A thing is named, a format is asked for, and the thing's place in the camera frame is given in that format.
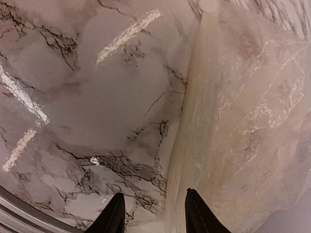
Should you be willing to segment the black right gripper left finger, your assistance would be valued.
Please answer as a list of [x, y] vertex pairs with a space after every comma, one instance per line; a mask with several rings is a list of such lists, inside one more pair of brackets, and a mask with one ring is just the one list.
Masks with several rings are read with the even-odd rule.
[[116, 193], [96, 220], [84, 233], [124, 233], [125, 200], [123, 193]]

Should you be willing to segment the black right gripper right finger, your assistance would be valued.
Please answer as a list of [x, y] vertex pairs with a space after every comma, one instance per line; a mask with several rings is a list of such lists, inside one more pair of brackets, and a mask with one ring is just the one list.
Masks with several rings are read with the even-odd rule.
[[185, 217], [187, 233], [231, 233], [195, 189], [187, 189]]

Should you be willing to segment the clear zip top bag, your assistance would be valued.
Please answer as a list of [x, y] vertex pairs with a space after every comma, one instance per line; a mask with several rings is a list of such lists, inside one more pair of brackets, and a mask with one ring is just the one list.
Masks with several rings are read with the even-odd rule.
[[167, 186], [165, 231], [196, 189], [233, 233], [253, 233], [311, 186], [311, 3], [201, 0]]

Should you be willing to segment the aluminium front table rail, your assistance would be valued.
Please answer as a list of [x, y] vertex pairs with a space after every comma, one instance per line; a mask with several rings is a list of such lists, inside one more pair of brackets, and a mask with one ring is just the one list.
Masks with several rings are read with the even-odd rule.
[[0, 231], [2, 233], [81, 233], [0, 188]]

